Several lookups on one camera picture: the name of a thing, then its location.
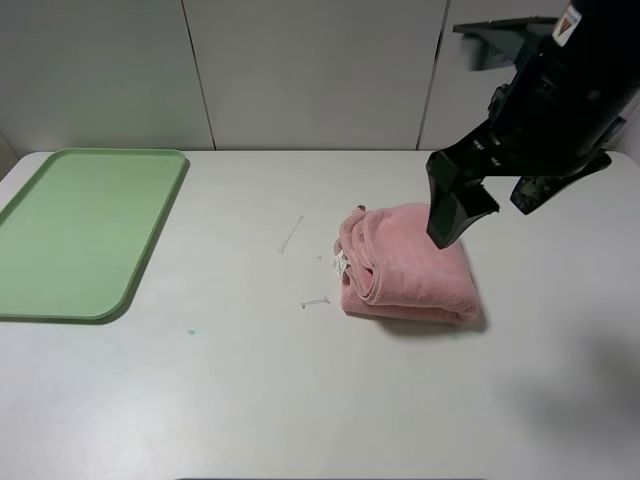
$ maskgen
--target green tray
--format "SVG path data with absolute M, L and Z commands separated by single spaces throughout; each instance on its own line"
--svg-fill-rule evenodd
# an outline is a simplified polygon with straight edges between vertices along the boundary
M 120 316 L 188 165 L 175 150 L 51 155 L 0 212 L 0 321 Z

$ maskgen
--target pink towel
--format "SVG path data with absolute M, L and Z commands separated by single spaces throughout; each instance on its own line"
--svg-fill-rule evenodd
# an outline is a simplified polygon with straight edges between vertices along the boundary
M 479 301 L 459 242 L 439 250 L 426 233 L 429 206 L 412 203 L 364 211 L 340 226 L 336 254 L 342 309 L 355 315 L 461 325 L 478 315 Z

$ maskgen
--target towel tag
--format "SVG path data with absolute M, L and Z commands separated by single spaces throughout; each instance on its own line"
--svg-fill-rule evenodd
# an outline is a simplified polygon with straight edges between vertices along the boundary
M 340 253 L 335 256 L 333 259 L 333 268 L 338 273 L 338 275 L 342 276 L 344 271 L 347 269 L 349 265 L 349 260 L 347 256 L 344 254 L 344 250 L 340 250 Z

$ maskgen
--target white wall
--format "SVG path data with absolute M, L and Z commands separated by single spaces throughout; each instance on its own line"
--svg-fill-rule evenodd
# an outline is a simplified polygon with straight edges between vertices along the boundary
M 186 0 L 218 148 L 416 148 L 445 0 Z
M 0 131 L 20 156 L 213 148 L 180 2 L 2 2 Z

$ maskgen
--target table surface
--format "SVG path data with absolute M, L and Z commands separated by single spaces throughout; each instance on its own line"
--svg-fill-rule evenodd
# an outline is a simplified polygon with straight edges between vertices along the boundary
M 355 206 L 428 199 L 428 152 L 187 157 L 124 316 L 0 323 L 3 479 L 637 478 L 629 158 L 528 217 L 487 179 L 503 211 L 463 237 L 486 321 L 457 331 L 345 316 L 331 266 Z

